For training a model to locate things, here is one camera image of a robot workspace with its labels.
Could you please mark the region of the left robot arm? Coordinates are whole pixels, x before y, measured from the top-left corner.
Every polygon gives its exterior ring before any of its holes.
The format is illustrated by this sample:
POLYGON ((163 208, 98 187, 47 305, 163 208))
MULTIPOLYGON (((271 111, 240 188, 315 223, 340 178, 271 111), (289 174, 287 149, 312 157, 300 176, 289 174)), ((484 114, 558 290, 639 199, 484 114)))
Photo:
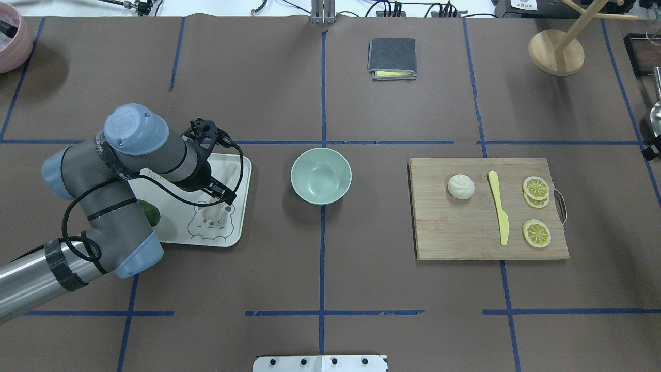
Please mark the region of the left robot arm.
POLYGON ((129 186, 143 169, 231 205, 238 188, 215 179, 208 162, 216 145, 239 148, 212 121, 193 120, 178 136, 146 106, 129 103, 107 116, 94 139, 45 160, 43 181, 69 206, 59 237, 2 267, 2 323, 107 273, 125 280, 161 261, 160 240, 129 186))

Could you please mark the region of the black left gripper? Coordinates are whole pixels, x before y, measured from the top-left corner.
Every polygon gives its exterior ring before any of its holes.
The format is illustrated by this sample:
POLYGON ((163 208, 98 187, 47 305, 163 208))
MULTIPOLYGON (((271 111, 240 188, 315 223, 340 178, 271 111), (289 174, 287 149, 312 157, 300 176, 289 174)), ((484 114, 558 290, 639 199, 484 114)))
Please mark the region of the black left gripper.
POLYGON ((197 160, 192 173, 180 181, 180 188, 188 192, 202 191, 211 198, 218 199, 220 203, 233 205, 238 196, 238 184, 234 188, 230 188, 213 178, 208 162, 216 145, 224 148, 233 146, 233 140, 229 134, 218 129, 213 121, 198 118, 190 122, 190 127, 184 132, 182 139, 195 151, 197 160))

